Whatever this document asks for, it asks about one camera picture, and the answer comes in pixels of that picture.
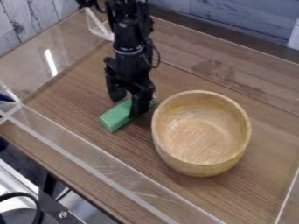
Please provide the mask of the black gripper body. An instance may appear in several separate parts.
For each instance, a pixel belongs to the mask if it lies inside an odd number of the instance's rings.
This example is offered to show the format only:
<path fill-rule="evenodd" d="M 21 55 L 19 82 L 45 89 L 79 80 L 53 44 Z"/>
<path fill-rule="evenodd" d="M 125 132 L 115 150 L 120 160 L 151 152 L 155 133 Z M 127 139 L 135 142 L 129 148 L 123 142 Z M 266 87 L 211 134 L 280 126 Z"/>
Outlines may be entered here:
<path fill-rule="evenodd" d="M 105 72 L 112 72 L 123 81 L 125 91 L 155 89 L 149 73 L 153 67 L 153 50 L 144 49 L 133 54 L 116 53 L 116 57 L 105 57 Z"/>

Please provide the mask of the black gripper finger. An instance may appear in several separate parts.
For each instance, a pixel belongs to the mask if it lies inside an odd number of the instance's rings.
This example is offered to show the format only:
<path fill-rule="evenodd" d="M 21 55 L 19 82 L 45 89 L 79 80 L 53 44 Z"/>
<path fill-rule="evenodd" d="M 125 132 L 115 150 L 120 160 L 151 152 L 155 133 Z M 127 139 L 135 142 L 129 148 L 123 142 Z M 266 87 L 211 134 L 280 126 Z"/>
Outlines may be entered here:
<path fill-rule="evenodd" d="M 155 89 L 135 89 L 131 91 L 132 94 L 132 106 L 131 116 L 137 118 L 141 116 L 152 106 Z"/>
<path fill-rule="evenodd" d="M 112 72 L 105 72 L 107 91 L 112 102 L 119 102 L 127 96 L 127 90 L 123 87 L 123 81 Z"/>

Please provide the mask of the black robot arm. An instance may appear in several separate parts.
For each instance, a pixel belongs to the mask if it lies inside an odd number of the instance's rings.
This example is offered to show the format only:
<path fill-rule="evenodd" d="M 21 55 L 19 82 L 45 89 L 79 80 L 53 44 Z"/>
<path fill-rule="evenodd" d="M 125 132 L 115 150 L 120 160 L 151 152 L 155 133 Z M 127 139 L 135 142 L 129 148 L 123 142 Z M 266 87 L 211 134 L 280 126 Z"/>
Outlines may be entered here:
<path fill-rule="evenodd" d="M 107 91 L 113 102 L 132 95 L 129 116 L 139 117 L 149 110 L 155 84 L 149 73 L 153 66 L 155 44 L 151 39 L 153 20 L 147 0 L 76 0 L 79 7 L 93 6 L 107 15 L 109 29 L 115 34 L 113 52 L 116 57 L 105 57 Z"/>

